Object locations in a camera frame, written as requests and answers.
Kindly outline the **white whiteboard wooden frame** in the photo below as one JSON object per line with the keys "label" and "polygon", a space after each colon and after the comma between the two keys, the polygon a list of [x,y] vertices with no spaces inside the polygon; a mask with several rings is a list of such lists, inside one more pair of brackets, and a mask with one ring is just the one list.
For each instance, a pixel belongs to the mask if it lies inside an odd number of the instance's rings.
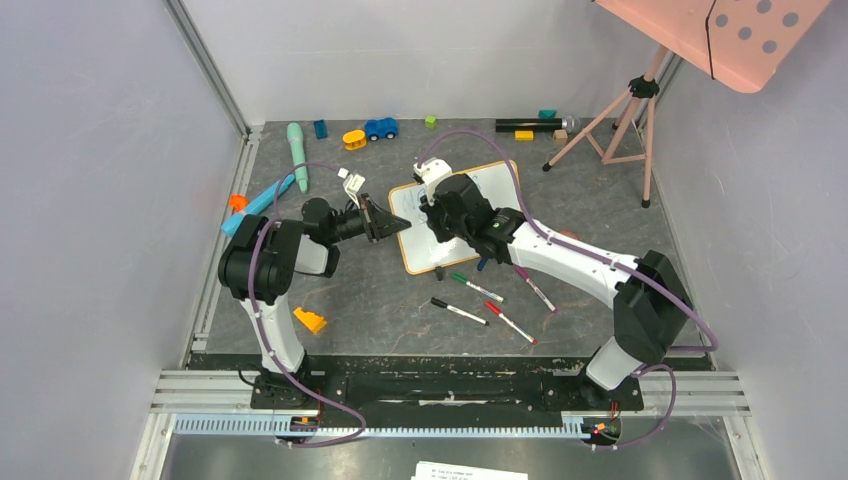
{"label": "white whiteboard wooden frame", "polygon": [[[519,209],[512,177],[503,162],[495,162],[460,171],[467,174],[478,186],[493,208]],[[437,266],[448,267],[479,255],[464,241],[453,239],[440,243],[426,224],[427,217],[420,211],[420,197],[425,187],[415,183],[393,188],[388,200],[393,215],[404,218],[411,227],[400,232],[398,242],[404,268],[409,275],[433,271]]]}

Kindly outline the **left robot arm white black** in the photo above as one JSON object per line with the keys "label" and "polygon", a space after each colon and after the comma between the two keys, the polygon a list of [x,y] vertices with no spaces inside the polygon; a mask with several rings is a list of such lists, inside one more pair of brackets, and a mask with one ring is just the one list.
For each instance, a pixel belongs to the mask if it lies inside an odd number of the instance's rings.
{"label": "left robot arm white black", "polygon": [[358,236],[377,242],[410,227],[410,221],[367,194],[358,194],[344,209],[312,198],[302,206],[299,220],[262,215],[242,220],[220,258],[218,279],[251,317],[262,367],[282,374],[275,392],[288,406],[302,407],[314,394],[313,379],[299,371],[306,351],[288,303],[294,276],[330,278],[340,259],[340,242]]}

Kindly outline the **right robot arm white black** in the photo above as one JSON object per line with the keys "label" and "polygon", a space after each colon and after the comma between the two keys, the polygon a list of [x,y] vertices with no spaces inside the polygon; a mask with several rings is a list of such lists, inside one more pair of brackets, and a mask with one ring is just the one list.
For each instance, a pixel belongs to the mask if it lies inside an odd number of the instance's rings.
{"label": "right robot arm white black", "polygon": [[493,207],[466,174],[413,177],[425,189],[419,208],[438,241],[460,239],[484,258],[545,273],[612,310],[613,336],[577,382],[585,405],[606,406],[627,376],[665,358],[692,309],[665,255],[654,250],[642,257],[617,255],[562,236],[519,210]]}

